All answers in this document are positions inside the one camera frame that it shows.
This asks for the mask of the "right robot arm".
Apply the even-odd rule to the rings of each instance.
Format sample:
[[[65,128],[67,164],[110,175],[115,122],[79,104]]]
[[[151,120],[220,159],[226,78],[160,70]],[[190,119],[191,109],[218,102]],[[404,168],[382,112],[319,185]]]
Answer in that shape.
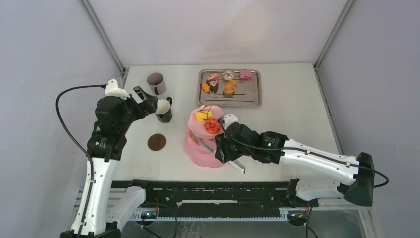
[[[314,180],[291,179],[286,199],[292,206],[322,198],[343,198],[364,207],[373,205],[375,169],[370,154],[332,154],[280,133],[257,133],[237,122],[223,126],[222,131],[215,138],[215,157],[222,163],[249,156],[264,164],[300,166],[324,174],[324,178]]]

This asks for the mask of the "white donut with chocolate drizzle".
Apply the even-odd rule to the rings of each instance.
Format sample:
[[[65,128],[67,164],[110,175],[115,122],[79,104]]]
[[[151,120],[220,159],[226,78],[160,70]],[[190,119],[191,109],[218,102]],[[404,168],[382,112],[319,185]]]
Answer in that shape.
[[[225,81],[234,80],[234,78],[235,78],[235,72],[233,70],[229,70],[229,69],[228,70],[225,70],[222,73],[222,78]]]

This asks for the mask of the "round golden bread bun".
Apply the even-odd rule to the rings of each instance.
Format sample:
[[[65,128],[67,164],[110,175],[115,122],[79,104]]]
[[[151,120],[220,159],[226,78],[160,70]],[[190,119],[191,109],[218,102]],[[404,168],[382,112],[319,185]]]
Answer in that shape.
[[[233,97],[236,86],[232,83],[225,83],[223,86],[223,96],[226,98]]]

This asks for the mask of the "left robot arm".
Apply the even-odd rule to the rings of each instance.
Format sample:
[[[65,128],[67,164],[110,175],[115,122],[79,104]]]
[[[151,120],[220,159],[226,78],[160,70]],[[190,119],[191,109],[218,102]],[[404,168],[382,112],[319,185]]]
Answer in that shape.
[[[96,103],[97,120],[87,147],[83,148],[67,126],[63,126],[70,139],[86,155],[87,171],[75,220],[69,230],[60,234],[62,238],[119,238],[134,211],[140,205],[152,205],[155,200],[152,190],[132,186],[107,211],[113,177],[127,142],[125,134],[134,121],[156,112],[158,98],[136,86],[134,92],[142,100],[137,103],[132,94],[118,86],[108,83],[100,87],[105,90],[105,97]]]

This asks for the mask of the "pink three-tier cake stand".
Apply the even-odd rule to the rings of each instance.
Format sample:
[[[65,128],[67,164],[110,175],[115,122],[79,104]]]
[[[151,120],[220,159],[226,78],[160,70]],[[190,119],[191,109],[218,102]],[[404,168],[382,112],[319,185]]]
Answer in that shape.
[[[187,123],[188,130],[186,141],[184,143],[184,150],[189,156],[189,158],[192,160],[192,162],[196,165],[216,169],[223,167],[224,164],[218,159],[216,159],[215,155],[212,152],[207,150],[205,147],[199,145],[197,142],[194,142],[194,140],[191,137],[191,135],[194,134],[195,136],[200,138],[203,143],[207,144],[213,149],[216,149],[215,137],[221,134],[222,130],[219,134],[208,134],[205,132],[204,129],[204,124],[206,122],[197,122],[195,117],[195,113],[197,111],[209,109],[212,110],[213,119],[218,120],[224,114],[224,111],[221,107],[211,105],[202,105],[199,108],[191,111],[190,118]]]

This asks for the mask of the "stainless steel food tongs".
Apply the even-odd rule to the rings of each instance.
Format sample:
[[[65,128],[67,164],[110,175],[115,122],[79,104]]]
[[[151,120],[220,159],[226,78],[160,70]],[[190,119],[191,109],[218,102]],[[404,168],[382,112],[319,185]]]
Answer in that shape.
[[[192,134],[191,137],[194,140],[194,142],[197,142],[199,145],[205,147],[207,150],[209,150],[214,155],[216,155],[216,150],[214,150],[212,147],[208,146],[207,144],[203,143],[200,138],[198,138],[194,134]],[[236,169],[241,174],[244,174],[245,171],[246,171],[246,167],[241,162],[238,162],[238,161],[228,161],[227,163],[231,167],[233,167],[234,169]]]

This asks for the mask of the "pink square cake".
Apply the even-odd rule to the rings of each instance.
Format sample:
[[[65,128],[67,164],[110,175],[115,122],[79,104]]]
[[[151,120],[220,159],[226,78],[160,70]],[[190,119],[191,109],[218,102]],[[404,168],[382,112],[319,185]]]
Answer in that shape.
[[[241,81],[250,81],[252,80],[253,73],[251,70],[241,70],[239,71],[239,78]]]

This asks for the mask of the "yellow cake slice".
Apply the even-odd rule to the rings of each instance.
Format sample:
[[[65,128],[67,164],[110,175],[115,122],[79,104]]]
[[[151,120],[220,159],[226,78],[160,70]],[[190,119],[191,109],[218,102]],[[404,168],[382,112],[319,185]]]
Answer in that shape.
[[[213,118],[212,110],[201,110],[195,113],[197,122],[205,122]]]

